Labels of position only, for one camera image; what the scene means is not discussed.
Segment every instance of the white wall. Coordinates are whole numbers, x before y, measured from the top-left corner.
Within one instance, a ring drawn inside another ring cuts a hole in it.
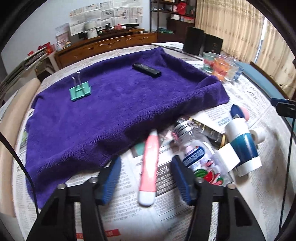
[[[6,72],[10,73],[31,50],[35,52],[39,45],[47,42],[54,44],[55,28],[69,22],[70,11],[101,1],[47,0],[22,23],[1,52]],[[150,0],[142,0],[143,22],[140,27],[146,30],[149,29],[149,3]]]

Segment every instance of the towel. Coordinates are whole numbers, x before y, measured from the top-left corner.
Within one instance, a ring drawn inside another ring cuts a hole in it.
[[[153,78],[132,68],[142,63],[162,72]],[[67,76],[39,93],[27,122],[26,169],[42,208],[59,183],[97,170],[112,157],[181,115],[229,101],[222,84],[162,48],[107,59],[80,71],[91,95],[74,102]],[[29,195],[32,189],[27,182]]]

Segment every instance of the transparent bottle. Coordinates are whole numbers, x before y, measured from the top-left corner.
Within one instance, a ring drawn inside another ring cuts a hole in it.
[[[175,143],[179,146],[179,156],[183,164],[214,185],[225,186],[232,182],[223,164],[208,140],[191,120],[178,119],[172,131]]]

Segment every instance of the black wire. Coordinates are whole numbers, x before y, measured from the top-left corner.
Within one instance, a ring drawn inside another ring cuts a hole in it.
[[[290,169],[290,159],[291,159],[291,149],[292,149],[292,143],[293,143],[293,133],[294,133],[295,118],[296,118],[296,115],[293,118],[292,127],[291,127],[291,136],[290,136],[290,144],[289,144],[289,153],[288,153],[288,163],[287,163],[287,173],[286,173],[286,180],[285,180],[284,197],[283,197],[283,203],[281,205],[281,217],[280,217],[280,220],[279,220],[279,232],[281,231],[281,223],[283,221],[284,206],[285,206],[286,192],[287,192],[287,186],[288,186],[288,178],[289,178],[289,169]]]
[[[20,168],[22,169],[22,171],[24,172],[24,174],[27,177],[27,179],[28,179],[28,181],[29,181],[29,183],[30,183],[30,185],[32,187],[32,192],[33,192],[33,197],[34,197],[34,203],[35,203],[35,208],[36,208],[36,214],[37,214],[37,217],[38,217],[39,212],[38,212],[38,206],[37,206],[37,197],[36,197],[36,192],[35,192],[35,186],[33,184],[33,181],[31,179],[29,173],[27,172],[26,168],[22,164],[22,161],[20,160],[20,158],[18,157],[18,155],[15,153],[14,149],[12,148],[12,146],[10,145],[10,143],[8,142],[8,140],[6,140],[6,138],[2,135],[1,132],[0,132],[0,141],[7,148],[7,150],[11,153],[11,155],[17,161],[17,163],[19,164]]]

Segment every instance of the patterned curtain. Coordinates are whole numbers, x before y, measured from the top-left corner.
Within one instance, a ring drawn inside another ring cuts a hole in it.
[[[195,27],[223,39],[222,50],[249,63],[254,61],[264,15],[246,0],[197,0]]]
[[[283,37],[271,22],[267,21],[267,29],[256,65],[270,75],[289,98],[292,98],[296,88],[296,70],[292,63],[294,59]]]

